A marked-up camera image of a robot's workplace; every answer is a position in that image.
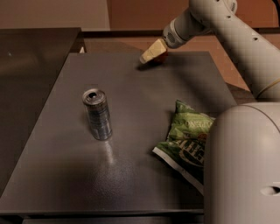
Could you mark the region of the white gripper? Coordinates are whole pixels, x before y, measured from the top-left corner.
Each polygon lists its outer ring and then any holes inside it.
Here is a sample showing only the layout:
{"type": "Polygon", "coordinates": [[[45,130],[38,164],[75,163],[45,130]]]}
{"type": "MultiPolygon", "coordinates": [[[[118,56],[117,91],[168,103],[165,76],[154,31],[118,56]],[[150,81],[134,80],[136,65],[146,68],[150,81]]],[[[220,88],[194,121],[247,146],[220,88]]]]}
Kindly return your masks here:
{"type": "Polygon", "coordinates": [[[196,36],[206,34],[210,29],[204,26],[187,8],[174,18],[163,30],[163,38],[157,39],[141,56],[142,64],[151,62],[160,54],[167,52],[167,46],[177,49],[196,36]]]}

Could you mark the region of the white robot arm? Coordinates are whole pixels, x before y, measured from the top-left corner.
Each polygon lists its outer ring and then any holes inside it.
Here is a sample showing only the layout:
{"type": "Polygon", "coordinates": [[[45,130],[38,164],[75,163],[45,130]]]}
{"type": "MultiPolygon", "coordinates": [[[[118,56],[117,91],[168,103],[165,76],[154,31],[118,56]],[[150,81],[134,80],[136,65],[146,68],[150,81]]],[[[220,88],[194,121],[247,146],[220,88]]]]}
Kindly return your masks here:
{"type": "Polygon", "coordinates": [[[164,44],[140,60],[213,31],[255,102],[223,112],[207,137],[204,223],[280,224],[280,50],[242,22],[236,8],[235,0],[189,0],[164,28],[164,44]]]}

